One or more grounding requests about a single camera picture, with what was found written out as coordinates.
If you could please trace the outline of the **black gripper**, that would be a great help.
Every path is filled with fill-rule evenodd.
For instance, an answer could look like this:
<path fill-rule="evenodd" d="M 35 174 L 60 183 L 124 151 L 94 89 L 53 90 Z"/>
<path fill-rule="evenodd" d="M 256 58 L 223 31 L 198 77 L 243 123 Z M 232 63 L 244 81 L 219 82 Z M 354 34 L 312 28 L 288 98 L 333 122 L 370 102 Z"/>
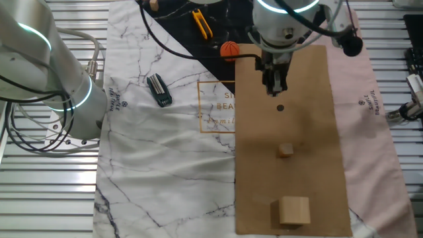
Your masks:
<path fill-rule="evenodd" d="M 274 63 L 273 59 L 262 59 L 262 82 L 266 85 L 267 95 L 276 97 L 275 83 L 280 84 L 280 93 L 287 91 L 287 76 L 291 60 L 284 63 Z"/>

